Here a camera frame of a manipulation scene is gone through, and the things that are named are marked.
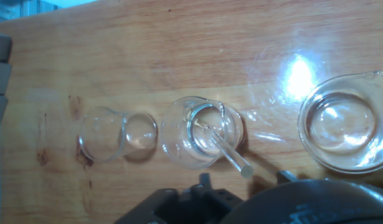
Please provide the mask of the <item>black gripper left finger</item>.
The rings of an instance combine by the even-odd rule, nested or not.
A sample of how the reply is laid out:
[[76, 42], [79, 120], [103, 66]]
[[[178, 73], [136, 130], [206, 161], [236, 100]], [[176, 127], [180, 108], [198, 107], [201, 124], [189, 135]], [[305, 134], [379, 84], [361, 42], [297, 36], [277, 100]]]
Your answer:
[[243, 200], [226, 189], [213, 189], [209, 173], [199, 175], [199, 183], [191, 187], [191, 195], [207, 205], [209, 210], [231, 212]]

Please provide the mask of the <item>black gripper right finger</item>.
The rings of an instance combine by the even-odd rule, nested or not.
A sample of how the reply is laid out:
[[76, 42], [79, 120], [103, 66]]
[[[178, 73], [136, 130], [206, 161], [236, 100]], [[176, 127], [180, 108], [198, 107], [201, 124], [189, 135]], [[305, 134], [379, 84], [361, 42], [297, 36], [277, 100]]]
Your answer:
[[281, 170], [277, 172], [277, 184], [285, 184], [297, 181], [299, 181], [299, 179], [287, 170]]

